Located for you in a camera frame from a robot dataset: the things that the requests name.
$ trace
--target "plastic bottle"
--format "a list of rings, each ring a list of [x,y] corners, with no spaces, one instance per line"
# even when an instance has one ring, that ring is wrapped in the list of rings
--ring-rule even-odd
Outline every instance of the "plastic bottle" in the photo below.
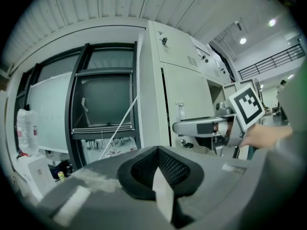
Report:
[[[19,109],[17,113],[17,134],[20,150],[28,156],[39,152],[37,133],[37,113]]]

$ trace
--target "balcony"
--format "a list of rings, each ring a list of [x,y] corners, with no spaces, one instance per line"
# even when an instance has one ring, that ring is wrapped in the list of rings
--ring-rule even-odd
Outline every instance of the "balcony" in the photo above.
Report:
[[[305,53],[300,44],[283,50],[271,57],[257,62],[249,67],[240,70],[238,73],[242,80],[249,79],[253,76],[259,75],[263,72],[275,69],[285,63],[294,61],[298,58],[305,56]]]

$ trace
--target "ceiling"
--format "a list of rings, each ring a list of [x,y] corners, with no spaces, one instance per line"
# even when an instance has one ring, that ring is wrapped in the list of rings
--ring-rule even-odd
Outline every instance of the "ceiling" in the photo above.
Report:
[[[259,84],[260,84],[260,86],[263,84],[263,87],[262,87],[263,90],[267,90],[267,89],[274,88],[274,87],[279,87],[280,82],[282,80],[285,80],[286,82],[290,81],[291,79],[288,80],[288,77],[292,74],[296,74],[297,71],[298,71],[298,69],[288,71],[288,72],[286,72],[284,74],[280,74],[276,77],[269,78],[269,79],[266,79],[264,81],[260,81]]]
[[[1,56],[3,65],[20,64],[31,55],[34,45],[46,38],[104,18],[137,18],[161,22],[178,28],[202,43],[208,43],[234,20],[242,17],[246,31],[262,23],[266,7],[259,5],[257,16],[247,16],[266,0],[34,0],[20,17]],[[233,31],[231,35],[239,37]]]
[[[271,19],[276,20],[274,26],[269,26]],[[280,32],[288,31],[296,27],[290,12],[276,0],[263,0],[257,3],[247,14],[241,16],[237,22],[220,32],[214,42],[218,44],[228,55],[236,60],[241,54],[253,46],[273,37]],[[246,43],[240,44],[240,39],[245,38]]]

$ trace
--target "vent grille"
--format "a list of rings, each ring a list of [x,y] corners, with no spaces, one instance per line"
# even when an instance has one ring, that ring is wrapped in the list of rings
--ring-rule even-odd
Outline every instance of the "vent grille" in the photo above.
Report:
[[[220,77],[220,74],[217,70],[214,69],[214,72],[215,72],[215,75],[219,78]]]
[[[195,59],[195,58],[193,58],[193,57],[191,57],[191,56],[187,56],[187,57],[188,57],[188,62],[189,62],[189,64],[190,64],[190,65],[193,65],[193,66],[198,67],[198,65],[197,65],[197,62],[196,62],[196,59]]]

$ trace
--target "white door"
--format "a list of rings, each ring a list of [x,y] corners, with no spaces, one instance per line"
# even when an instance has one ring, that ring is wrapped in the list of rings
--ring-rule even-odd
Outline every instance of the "white door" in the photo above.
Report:
[[[164,24],[153,24],[160,61],[201,72],[190,36]],[[167,38],[165,45],[162,44],[163,38]]]
[[[173,132],[172,126],[178,121],[178,108],[175,106],[175,102],[184,104],[185,119],[213,116],[213,104],[208,82],[198,72],[171,64],[165,64],[164,75],[172,147],[180,147],[182,139],[192,142],[196,147],[195,138],[179,137]]]

